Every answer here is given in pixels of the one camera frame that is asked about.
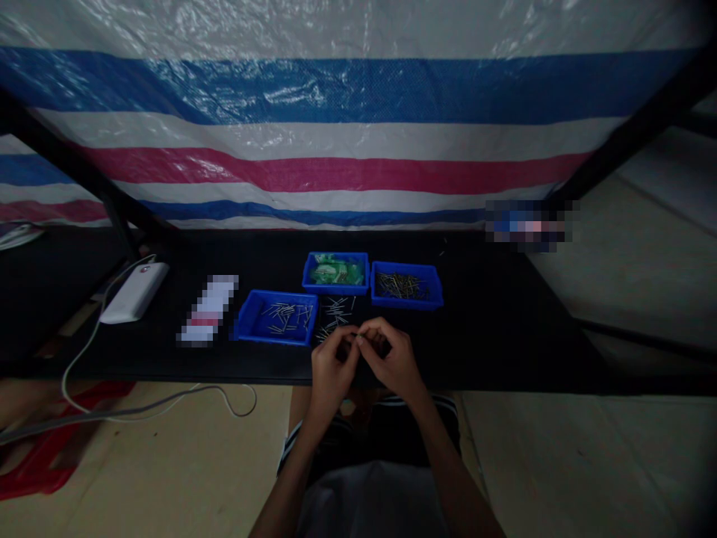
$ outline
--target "shorts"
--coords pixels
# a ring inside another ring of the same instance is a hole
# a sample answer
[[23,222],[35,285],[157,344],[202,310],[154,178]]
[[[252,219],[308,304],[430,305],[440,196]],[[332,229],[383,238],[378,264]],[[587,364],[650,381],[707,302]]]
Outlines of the shorts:
[[[461,434],[456,402],[448,396],[434,394],[431,396],[448,436],[460,454]],[[301,424],[302,422],[297,424],[284,442],[284,452],[276,471],[277,476],[294,447]],[[308,488],[329,471],[374,460],[416,467],[430,466],[418,423],[406,406],[406,402],[398,396],[382,398],[373,405],[370,422],[365,432],[354,430],[351,423],[336,415],[314,454],[306,487]]]

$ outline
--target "white power bank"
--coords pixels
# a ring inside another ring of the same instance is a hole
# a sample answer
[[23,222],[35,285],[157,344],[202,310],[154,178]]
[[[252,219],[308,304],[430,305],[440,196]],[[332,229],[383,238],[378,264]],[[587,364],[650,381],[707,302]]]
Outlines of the white power bank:
[[165,263],[138,265],[129,274],[99,320],[103,324],[111,325],[140,319],[169,269],[170,266]]

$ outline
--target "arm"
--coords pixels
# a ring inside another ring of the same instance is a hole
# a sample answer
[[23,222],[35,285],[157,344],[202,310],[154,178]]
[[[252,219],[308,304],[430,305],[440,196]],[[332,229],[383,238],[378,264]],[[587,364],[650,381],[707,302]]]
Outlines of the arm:
[[431,395],[424,387],[422,394],[406,403],[420,428],[451,535],[504,538],[503,529],[453,446]]
[[416,418],[451,536],[505,537],[491,508],[463,465],[433,399],[420,378],[411,338],[383,318],[366,321],[358,330],[359,335],[371,329],[378,330],[387,338],[391,352],[385,359],[381,359],[370,342],[359,336],[356,340],[361,355],[379,381],[403,398]]
[[[351,333],[357,330],[355,325],[339,327],[311,353],[314,381],[308,412],[249,538],[292,537],[296,533],[311,459],[356,372],[359,349]],[[342,340],[352,341],[345,363],[336,359]]]

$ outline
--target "person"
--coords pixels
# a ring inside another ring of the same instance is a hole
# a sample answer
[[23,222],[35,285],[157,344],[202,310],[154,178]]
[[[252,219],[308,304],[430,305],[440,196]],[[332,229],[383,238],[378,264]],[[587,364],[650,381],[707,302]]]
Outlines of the person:
[[[374,344],[384,340],[382,359]],[[359,356],[395,394],[373,406],[364,439],[337,414]],[[312,387],[294,389],[293,431],[251,537],[505,536],[463,465],[455,404],[426,389],[409,335],[383,318],[339,327],[311,366]]]

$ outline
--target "finger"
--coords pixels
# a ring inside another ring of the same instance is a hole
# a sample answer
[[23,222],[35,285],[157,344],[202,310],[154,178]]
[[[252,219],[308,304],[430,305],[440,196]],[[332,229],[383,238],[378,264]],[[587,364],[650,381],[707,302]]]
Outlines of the finger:
[[367,339],[361,335],[356,336],[356,344],[361,351],[361,356],[366,359],[366,362],[368,362],[368,365],[374,373],[383,368],[383,361],[381,360],[381,357],[379,357],[378,353],[373,350],[373,346],[371,346],[371,343]]
[[359,362],[359,355],[361,355],[361,351],[359,350],[359,342],[358,340],[354,339],[351,343],[351,351],[349,351],[349,358],[346,359],[344,367],[350,368],[351,371],[356,371],[356,364]]
[[344,338],[344,336],[349,335],[351,333],[355,333],[358,330],[359,328],[356,325],[344,325],[343,327],[336,327],[336,329],[334,329],[334,332],[331,333],[329,337],[323,341],[324,348],[327,351],[336,354],[338,345],[341,343],[341,340]]
[[358,329],[359,334],[364,334],[370,329],[377,329],[383,335],[388,338],[391,345],[396,345],[401,338],[401,332],[396,329],[393,325],[388,323],[384,318],[374,318],[372,320],[364,321],[361,327]]

